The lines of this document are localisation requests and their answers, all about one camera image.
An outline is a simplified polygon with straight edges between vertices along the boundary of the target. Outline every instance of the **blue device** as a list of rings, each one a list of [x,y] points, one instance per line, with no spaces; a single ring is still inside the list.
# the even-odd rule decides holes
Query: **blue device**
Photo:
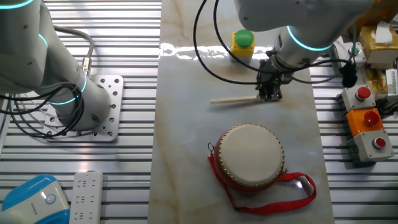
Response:
[[[20,220],[18,224],[68,224],[70,208],[59,182],[43,174],[9,192],[2,211]]]

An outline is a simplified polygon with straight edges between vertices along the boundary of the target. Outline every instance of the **small drum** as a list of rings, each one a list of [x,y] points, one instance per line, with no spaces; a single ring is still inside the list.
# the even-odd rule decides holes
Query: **small drum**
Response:
[[[215,167],[222,181],[246,193],[260,192],[278,181],[284,158],[275,134],[251,123],[229,129],[215,147]]]
[[[239,124],[225,132],[215,147],[209,143],[208,148],[211,152],[208,156],[211,168],[229,202],[238,211],[256,215],[286,212],[308,205],[317,196],[317,187],[309,176],[300,172],[288,174],[284,170],[285,154],[280,141],[274,133],[261,125]],[[307,198],[257,208],[237,207],[227,188],[253,194],[276,182],[288,182],[301,176],[307,178],[313,187],[313,192]]]

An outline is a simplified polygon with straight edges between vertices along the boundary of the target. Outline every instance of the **drumstick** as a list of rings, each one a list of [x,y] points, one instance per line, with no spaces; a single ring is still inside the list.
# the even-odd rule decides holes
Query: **drumstick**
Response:
[[[234,97],[234,98],[222,98],[222,99],[213,99],[210,101],[210,104],[214,103],[237,103],[237,102],[248,102],[248,101],[263,101],[257,96],[242,96],[242,97]]]

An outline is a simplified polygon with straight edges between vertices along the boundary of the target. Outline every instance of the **power strip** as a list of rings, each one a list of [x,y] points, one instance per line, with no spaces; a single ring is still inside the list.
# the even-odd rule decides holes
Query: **power strip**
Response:
[[[103,174],[80,172],[73,180],[69,224],[99,224]]]

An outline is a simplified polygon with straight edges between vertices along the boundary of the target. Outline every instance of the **marble table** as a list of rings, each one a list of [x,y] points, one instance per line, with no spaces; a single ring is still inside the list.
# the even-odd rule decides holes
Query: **marble table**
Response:
[[[154,148],[148,223],[334,223],[320,131],[311,85],[292,82],[282,87],[283,99],[272,103],[210,105],[214,98],[253,96],[252,85],[217,80],[198,62],[193,49],[193,21],[201,0],[163,0],[160,59],[155,111]],[[199,51],[209,68],[222,77],[253,82],[256,72],[230,61],[216,38],[208,1],[198,25]],[[242,29],[235,6],[221,1],[218,24],[224,41]],[[278,30],[256,33],[251,65],[257,67],[272,48]],[[308,70],[296,77],[309,80]],[[239,123],[272,130],[285,150],[289,172],[309,175],[317,197],[308,206],[268,216],[237,212],[217,182],[207,160],[208,142],[217,142]],[[275,184],[259,195],[233,194],[238,205],[257,207],[307,196],[304,183]]]

